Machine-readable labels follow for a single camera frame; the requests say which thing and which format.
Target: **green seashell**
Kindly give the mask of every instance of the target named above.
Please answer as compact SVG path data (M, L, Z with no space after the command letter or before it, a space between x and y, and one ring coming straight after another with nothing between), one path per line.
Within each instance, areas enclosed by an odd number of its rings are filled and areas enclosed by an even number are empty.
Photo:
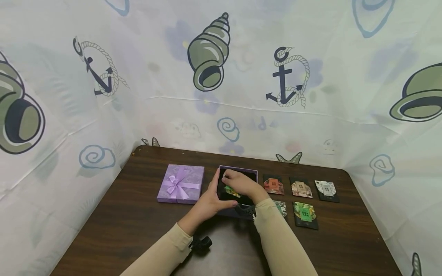
M218 88L224 78L223 65L229 56L230 27L227 12L214 20L187 48L194 70L194 85L201 91Z

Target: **purple gift box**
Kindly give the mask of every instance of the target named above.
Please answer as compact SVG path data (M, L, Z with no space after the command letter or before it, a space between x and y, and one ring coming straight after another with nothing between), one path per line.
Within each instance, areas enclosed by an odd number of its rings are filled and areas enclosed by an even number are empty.
M204 167L169 164L156 200L195 204L201 194Z

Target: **hand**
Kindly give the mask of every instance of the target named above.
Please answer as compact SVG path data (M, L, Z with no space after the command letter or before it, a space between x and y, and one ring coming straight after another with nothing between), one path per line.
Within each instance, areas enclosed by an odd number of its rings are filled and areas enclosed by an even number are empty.
M220 169L217 169L207 191L202 194L192 209L178 222L181 229L189 236L192 236L196 228L205 220L210 219L223 209L232 208L238 205L235 200L219 200L217 195L218 178Z
M248 196L255 205L264 199L270 198L260 184L256 183L240 172L227 169L221 181L224 184L232 187L235 192Z

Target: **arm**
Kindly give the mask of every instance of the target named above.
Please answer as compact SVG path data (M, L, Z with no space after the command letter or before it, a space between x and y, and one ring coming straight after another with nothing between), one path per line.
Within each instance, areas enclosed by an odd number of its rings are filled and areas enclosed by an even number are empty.
M255 226L273 276L317 276L307 253L272 199L256 204Z
M192 240L193 238L176 223L121 276L169 276L191 252L189 244Z
M273 276L318 275L292 229L261 185L233 170L226 170L222 181L253 200L255 226Z
M217 196L219 169L215 173L207 191L198 202L172 229L161 237L120 276L169 276L189 255L193 234L205 220L222 209L235 207L234 200L221 201Z

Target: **wooden table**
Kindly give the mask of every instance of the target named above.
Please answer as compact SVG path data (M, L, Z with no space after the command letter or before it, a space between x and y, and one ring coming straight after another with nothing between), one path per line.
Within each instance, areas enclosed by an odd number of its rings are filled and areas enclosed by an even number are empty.
M271 197L286 202L288 224L319 276L400 276L345 171L152 146L135 149L52 275L118 276L183 217L191 205L156 201L168 164L205 166L203 192L219 165L256 169L260 184L263 174L278 174L286 195ZM308 179L313 198L292 196L289 176ZM333 182L341 202L320 201L314 180ZM315 207L318 231L295 226L295 200ZM187 258L173 275L271 275L252 221L215 216L196 235L212 239L210 252Z

